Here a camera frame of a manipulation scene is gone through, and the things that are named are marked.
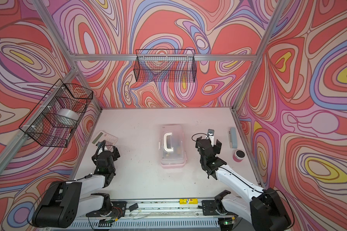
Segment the pink plastic tool box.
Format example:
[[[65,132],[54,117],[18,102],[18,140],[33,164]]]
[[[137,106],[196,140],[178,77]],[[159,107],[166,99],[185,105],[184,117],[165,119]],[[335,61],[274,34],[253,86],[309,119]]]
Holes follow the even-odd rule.
[[[187,161],[181,125],[163,125],[159,140],[159,158],[163,168],[182,168]]]

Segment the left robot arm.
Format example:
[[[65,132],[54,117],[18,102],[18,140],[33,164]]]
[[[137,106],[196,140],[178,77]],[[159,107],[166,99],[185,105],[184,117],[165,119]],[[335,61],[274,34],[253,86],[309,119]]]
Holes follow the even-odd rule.
[[[113,210],[110,196],[100,193],[116,175],[119,150],[106,141],[97,144],[91,157],[93,173],[73,181],[56,181],[40,196],[40,203],[28,223],[37,228],[67,228],[83,215],[109,216]]]

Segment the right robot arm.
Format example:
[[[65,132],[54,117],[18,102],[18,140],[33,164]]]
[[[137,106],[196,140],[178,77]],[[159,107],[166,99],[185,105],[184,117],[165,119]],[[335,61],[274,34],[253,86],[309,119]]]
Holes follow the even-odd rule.
[[[220,214],[231,212],[252,224],[256,231],[286,231],[292,221],[276,190],[257,186],[235,170],[217,155],[222,143],[217,140],[198,137],[195,148],[200,154],[200,165],[208,178],[225,184],[241,198],[224,190],[215,197],[216,210]]]

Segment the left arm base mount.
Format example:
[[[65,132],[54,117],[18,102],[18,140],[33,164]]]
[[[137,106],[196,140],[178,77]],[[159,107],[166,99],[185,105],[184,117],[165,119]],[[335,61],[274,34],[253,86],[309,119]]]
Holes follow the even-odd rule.
[[[125,216],[126,201],[112,201],[110,206],[86,214],[88,218],[121,218]]]

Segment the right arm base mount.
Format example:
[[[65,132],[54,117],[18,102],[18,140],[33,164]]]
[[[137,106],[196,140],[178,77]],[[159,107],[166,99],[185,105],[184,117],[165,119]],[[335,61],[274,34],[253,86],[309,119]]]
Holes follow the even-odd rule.
[[[216,200],[202,200],[198,208],[202,210],[205,216],[233,216],[238,217],[237,214],[225,210],[221,202]]]

